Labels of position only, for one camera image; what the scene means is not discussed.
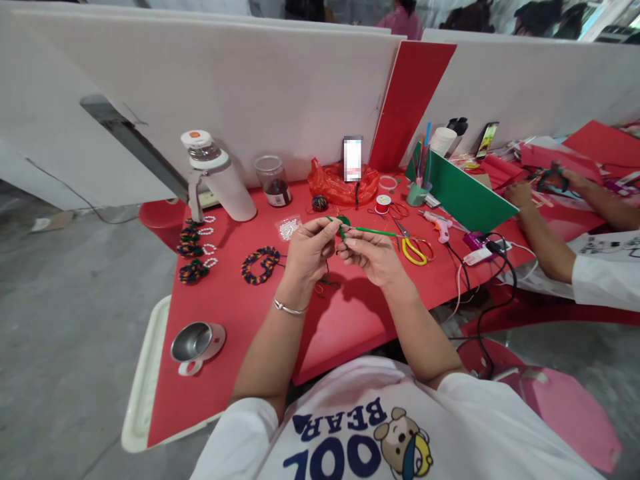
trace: yellow scissors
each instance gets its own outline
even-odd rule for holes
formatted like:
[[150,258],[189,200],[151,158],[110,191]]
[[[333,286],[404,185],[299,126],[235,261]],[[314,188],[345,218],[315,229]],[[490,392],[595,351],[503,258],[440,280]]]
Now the yellow scissors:
[[[400,222],[398,222],[398,220],[393,219],[393,221],[400,229],[400,232],[402,232],[402,234],[405,236],[405,238],[402,239],[402,253],[404,253],[405,257],[408,258],[408,260],[414,265],[420,265],[420,266],[426,265],[427,258],[424,256],[424,254],[420,250],[418,250],[416,247],[413,246],[413,244],[411,243],[411,240],[409,239],[410,237],[409,232],[406,230],[406,228],[400,225]],[[409,253],[407,252],[407,246],[409,246],[409,248],[418,256],[418,258],[420,258],[419,261],[409,255]]]

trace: white partition board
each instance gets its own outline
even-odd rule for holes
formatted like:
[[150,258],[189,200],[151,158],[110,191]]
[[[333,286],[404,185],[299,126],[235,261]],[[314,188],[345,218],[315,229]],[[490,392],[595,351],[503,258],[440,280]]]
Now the white partition board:
[[369,158],[402,37],[77,10],[14,13],[148,123],[140,132],[182,174],[189,129],[220,140],[249,186],[266,153],[283,158],[290,179],[306,178],[314,156],[338,160],[344,135],[363,135]]
[[477,145],[491,121],[500,122],[493,143],[499,147],[531,135],[568,135],[593,119],[612,125],[640,116],[636,46],[442,31],[425,32],[427,39],[457,48],[405,163],[428,121],[439,127],[467,117],[461,153]]
[[87,204],[24,157],[96,206],[174,197],[80,106],[100,90],[6,4],[0,5],[0,178],[61,209]]
[[144,9],[131,7],[117,7],[110,5],[77,5],[68,2],[22,2],[11,1],[11,11],[38,11],[62,13],[91,13],[118,17],[141,17],[160,19],[198,20],[221,23],[240,23],[244,25],[258,25],[262,27],[284,27],[288,29],[306,29],[322,31],[341,31],[354,33],[369,33],[372,35],[390,35],[391,29],[365,27],[362,25],[344,25],[341,23],[322,23],[299,20],[282,20],[259,18],[239,15],[225,15],[221,13],[194,12],[183,10]]

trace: white t-shirt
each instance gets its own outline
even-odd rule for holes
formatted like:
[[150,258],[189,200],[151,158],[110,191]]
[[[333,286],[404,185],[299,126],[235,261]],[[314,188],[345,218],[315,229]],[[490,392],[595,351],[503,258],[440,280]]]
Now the white t-shirt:
[[[569,242],[577,253],[572,285],[548,278],[540,267],[526,280],[531,263],[516,268],[518,287],[575,300],[581,305],[602,305],[640,312],[640,230],[581,235]],[[503,280],[511,283],[511,275]]]
[[452,373],[436,391],[382,357],[330,372],[280,426],[264,400],[232,404],[191,476],[222,478],[603,480],[508,385]]

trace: white sleeve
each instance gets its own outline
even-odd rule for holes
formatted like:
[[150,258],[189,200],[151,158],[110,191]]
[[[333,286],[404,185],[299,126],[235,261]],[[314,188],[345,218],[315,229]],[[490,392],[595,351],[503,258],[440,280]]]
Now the white sleeve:
[[640,312],[640,264],[578,255],[571,276],[575,302]]
[[541,422],[545,425],[506,383],[480,380],[466,373],[450,373],[440,382],[437,391],[468,406],[499,411],[506,417],[524,419],[526,423]]
[[254,478],[278,430],[278,416],[269,402],[238,400],[213,429],[191,480]]
[[507,384],[451,373],[437,393],[453,401],[447,409],[460,422],[474,424],[523,463],[536,459],[559,473],[557,478],[604,480]]

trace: silver bracelet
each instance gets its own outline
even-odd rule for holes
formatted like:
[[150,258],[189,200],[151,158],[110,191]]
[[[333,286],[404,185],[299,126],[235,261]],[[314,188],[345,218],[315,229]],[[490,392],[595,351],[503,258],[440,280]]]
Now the silver bracelet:
[[304,315],[309,309],[308,307],[305,308],[304,310],[292,310],[290,308],[286,308],[284,303],[278,302],[278,300],[276,300],[275,297],[273,298],[273,304],[278,310],[284,310],[285,312],[290,313],[292,315]]

